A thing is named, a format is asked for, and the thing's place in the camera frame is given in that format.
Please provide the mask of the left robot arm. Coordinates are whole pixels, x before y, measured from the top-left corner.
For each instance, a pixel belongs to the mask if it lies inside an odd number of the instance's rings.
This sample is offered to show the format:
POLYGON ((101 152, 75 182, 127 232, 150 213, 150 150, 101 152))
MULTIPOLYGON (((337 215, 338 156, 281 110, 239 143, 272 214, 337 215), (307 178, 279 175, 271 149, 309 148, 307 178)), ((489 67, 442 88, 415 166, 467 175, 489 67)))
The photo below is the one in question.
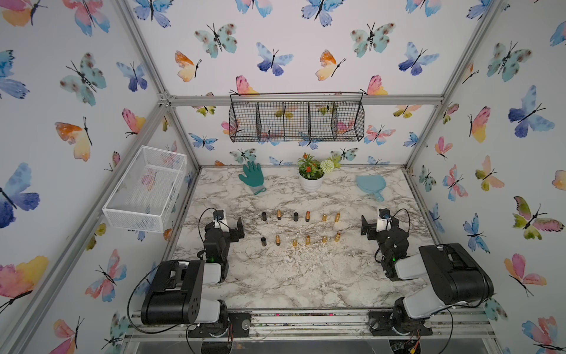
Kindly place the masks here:
POLYGON ((144 325, 228 325, 227 306, 206 299, 204 285, 226 280, 230 246, 245 237, 243 220, 229 228, 221 221, 205 227, 204 254, 196 260, 168 260, 156 271, 141 308, 144 325))

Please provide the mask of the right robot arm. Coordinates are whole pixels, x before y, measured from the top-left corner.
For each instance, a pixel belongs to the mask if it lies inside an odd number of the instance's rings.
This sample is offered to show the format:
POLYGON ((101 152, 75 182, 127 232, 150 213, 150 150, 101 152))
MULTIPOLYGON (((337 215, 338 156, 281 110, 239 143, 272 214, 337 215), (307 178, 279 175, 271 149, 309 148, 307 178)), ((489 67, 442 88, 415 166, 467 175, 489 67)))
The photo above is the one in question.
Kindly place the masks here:
POLYGON ((389 280, 430 281, 417 293, 397 299, 391 314, 376 320, 378 330, 390 328, 408 333, 454 305, 478 307, 495 293, 489 275, 459 243, 420 246, 415 255, 409 256, 409 233, 399 227, 395 217, 370 224, 362 216, 361 235, 377 242, 374 259, 389 280))

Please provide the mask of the teal hand-shaped silicone mat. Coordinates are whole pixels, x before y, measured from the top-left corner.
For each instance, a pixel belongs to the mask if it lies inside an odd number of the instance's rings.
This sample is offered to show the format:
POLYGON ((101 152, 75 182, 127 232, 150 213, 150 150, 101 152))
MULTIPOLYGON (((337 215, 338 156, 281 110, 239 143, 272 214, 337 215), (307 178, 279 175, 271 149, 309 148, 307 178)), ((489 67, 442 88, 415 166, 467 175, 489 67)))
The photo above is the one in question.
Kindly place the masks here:
POLYGON ((265 178, 260 164, 248 162, 243 165, 243 173, 239 175, 239 179, 251 189, 255 196, 267 190, 264 185, 265 178))

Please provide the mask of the white flower pot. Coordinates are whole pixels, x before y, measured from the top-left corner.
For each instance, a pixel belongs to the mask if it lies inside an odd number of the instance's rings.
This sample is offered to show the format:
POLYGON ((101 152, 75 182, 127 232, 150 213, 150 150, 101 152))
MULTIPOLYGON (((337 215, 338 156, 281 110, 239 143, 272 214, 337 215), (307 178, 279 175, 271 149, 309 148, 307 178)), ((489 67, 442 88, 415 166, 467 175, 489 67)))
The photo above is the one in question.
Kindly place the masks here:
POLYGON ((306 191, 307 193, 315 193, 322 187, 324 177, 317 179, 308 179, 300 175, 299 182, 304 191, 306 191))

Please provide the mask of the artificial flower plant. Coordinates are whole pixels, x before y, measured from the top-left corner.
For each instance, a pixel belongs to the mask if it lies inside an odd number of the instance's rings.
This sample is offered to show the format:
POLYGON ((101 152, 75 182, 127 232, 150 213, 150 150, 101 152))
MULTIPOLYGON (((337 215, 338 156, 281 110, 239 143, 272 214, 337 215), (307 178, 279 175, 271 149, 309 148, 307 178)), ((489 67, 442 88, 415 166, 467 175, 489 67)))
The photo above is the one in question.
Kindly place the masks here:
POLYGON ((341 157, 333 155, 319 161, 313 155, 304 153, 298 160, 299 175, 307 180, 319 180, 340 168, 341 157))

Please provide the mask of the light blue handled dish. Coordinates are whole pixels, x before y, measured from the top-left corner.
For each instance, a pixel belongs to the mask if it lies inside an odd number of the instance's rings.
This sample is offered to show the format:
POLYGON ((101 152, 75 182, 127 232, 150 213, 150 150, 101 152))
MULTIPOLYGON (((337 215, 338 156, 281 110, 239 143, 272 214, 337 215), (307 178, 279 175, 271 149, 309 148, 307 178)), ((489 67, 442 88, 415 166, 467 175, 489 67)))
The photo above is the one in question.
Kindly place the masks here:
POLYGON ((381 175, 357 176, 356 183, 364 193, 373 195, 378 202, 384 202, 382 192, 386 188, 386 180, 381 175))

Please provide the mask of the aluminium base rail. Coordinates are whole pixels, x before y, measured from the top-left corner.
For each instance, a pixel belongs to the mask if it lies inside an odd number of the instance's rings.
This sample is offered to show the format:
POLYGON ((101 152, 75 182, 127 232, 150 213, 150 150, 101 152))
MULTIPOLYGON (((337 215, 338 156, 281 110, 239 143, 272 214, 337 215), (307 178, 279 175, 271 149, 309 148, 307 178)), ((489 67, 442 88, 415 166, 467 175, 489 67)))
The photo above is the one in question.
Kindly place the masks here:
POLYGON ((495 332, 479 308, 444 310, 417 329, 391 327, 389 308, 237 309, 221 315, 236 339, 494 339, 495 332))

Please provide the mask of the white mesh wall basket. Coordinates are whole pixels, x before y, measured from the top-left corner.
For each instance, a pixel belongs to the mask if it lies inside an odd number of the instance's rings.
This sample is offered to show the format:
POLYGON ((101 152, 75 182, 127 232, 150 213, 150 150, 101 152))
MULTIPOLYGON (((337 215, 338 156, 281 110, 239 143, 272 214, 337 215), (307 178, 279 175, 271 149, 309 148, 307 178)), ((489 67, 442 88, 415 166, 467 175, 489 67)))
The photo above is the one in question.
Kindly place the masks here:
POLYGON ((187 156, 143 145, 103 206, 111 227, 164 232, 187 172, 187 156))

